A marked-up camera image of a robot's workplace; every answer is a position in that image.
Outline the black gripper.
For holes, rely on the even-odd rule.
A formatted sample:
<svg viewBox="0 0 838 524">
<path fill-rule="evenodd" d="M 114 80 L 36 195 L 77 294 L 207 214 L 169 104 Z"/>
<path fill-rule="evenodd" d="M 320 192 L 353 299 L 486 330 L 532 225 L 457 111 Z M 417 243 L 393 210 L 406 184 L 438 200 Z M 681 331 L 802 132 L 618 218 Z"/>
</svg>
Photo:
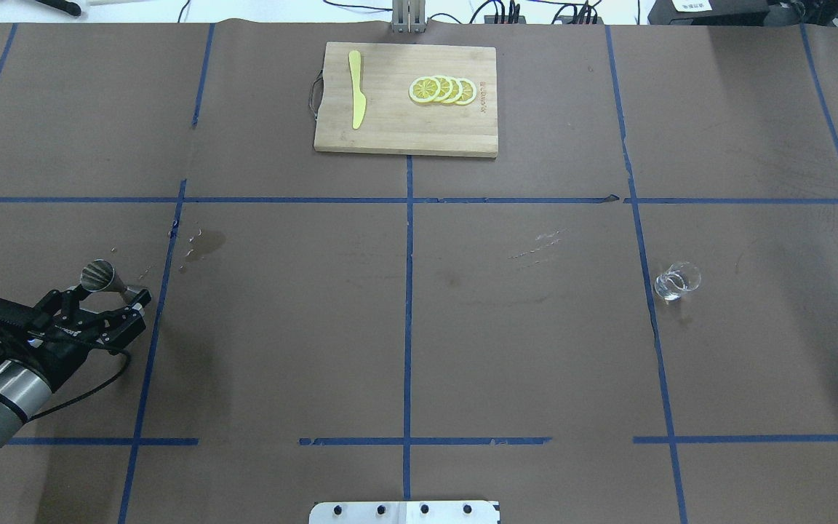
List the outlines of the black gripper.
<svg viewBox="0 0 838 524">
<path fill-rule="evenodd" d="M 60 391 L 93 352 L 120 356 L 119 370 L 94 387 L 99 392 L 129 370 L 131 354 L 127 347 L 137 338 L 137 319 L 143 318 L 144 309 L 152 301 L 147 288 L 123 288 L 117 294 L 125 306 L 100 313 L 82 308 L 81 302 L 91 292 L 81 283 L 48 295 L 44 306 L 33 306 L 42 317 L 47 316 L 44 329 L 30 334 L 27 341 L 7 341 L 3 346 L 40 375 L 51 392 Z"/>
</svg>

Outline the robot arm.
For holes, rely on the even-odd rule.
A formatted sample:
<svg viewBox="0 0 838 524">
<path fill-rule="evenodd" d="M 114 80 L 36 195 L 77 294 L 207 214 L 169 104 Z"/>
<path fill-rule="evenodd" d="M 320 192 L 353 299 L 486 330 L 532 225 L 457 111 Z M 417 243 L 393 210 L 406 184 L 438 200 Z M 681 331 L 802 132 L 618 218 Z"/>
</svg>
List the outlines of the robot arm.
<svg viewBox="0 0 838 524">
<path fill-rule="evenodd" d="M 124 287 L 124 303 L 89 311 L 83 285 L 52 290 L 29 306 L 0 298 L 0 450 L 33 420 L 49 415 L 44 405 L 80 371 L 93 352 L 122 356 L 116 381 L 131 363 L 129 345 L 146 329 L 152 295 Z"/>
</svg>

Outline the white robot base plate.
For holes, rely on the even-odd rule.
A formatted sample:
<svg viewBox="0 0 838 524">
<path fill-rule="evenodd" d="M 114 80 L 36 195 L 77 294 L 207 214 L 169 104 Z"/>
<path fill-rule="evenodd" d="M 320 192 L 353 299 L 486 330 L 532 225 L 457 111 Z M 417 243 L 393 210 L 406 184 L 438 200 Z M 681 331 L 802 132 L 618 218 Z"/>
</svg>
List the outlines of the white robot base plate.
<svg viewBox="0 0 838 524">
<path fill-rule="evenodd" d="M 314 505 L 309 523 L 500 523 L 497 501 L 328 501 Z"/>
</svg>

